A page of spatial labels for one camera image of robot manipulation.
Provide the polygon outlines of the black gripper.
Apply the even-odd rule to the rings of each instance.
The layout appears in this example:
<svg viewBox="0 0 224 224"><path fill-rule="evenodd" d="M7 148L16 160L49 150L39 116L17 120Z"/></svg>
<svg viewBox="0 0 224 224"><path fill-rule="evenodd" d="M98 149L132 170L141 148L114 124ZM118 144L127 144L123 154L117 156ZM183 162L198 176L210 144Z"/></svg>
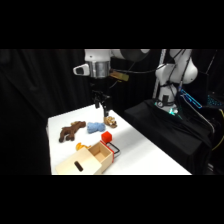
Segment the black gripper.
<svg viewBox="0 0 224 224"><path fill-rule="evenodd" d="M111 110L111 100L109 100L109 79L91 79L90 84L95 108L98 109L100 107L100 102L105 101L104 117L109 116L109 111Z"/></svg>

